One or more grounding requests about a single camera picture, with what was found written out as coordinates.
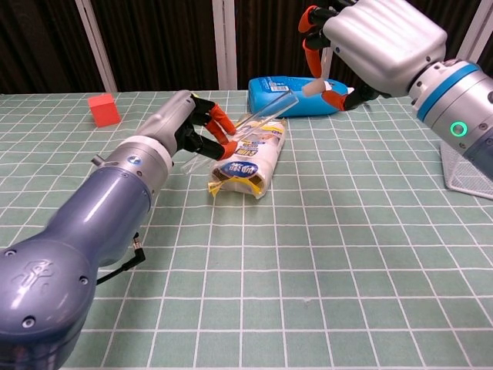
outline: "screw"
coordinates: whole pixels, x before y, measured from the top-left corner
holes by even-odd
[[[22,322],[22,327],[25,329],[29,329],[29,328],[32,328],[35,323],[36,323],[36,320],[32,316],[28,316]]]

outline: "green grid mat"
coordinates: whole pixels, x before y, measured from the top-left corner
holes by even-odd
[[[0,97],[1,247],[39,232],[171,92],[115,94],[122,122],[100,129],[90,95]],[[200,95],[247,112],[245,91]],[[178,153],[147,261],[97,288],[66,368],[493,368],[493,202],[444,188],[409,102],[289,119],[260,200],[213,199]]]

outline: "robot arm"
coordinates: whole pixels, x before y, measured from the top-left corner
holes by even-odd
[[[324,91],[339,110],[410,96],[416,117],[493,180],[493,79],[470,62],[444,60],[447,35],[405,0],[334,0],[309,7],[298,30],[310,71],[330,47],[363,80],[351,94]]]
[[[205,126],[219,143],[198,135]],[[183,90],[103,159],[46,228],[0,253],[0,368],[57,369],[72,353],[96,285],[145,256],[138,229],[182,149],[215,160],[230,156],[234,125],[217,104]],[[136,257],[97,279],[134,240]]]

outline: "blue bottle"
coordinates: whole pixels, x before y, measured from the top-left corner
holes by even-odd
[[[280,94],[290,89],[293,91],[299,102],[292,106],[280,117],[294,116],[324,116],[338,112],[338,109],[322,99],[321,94],[315,96],[305,96],[302,88],[306,84],[314,81],[310,77],[287,77],[269,76],[251,79],[248,82],[248,103],[251,113],[257,113],[266,104],[276,99]],[[341,82],[332,79],[327,80],[332,90],[338,94],[348,93],[348,88]]]

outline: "snack package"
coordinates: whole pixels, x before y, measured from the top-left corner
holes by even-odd
[[[249,123],[252,127],[259,122]],[[272,180],[286,136],[284,120],[271,120],[238,142],[235,153],[210,167],[209,192],[246,193],[260,199]]]

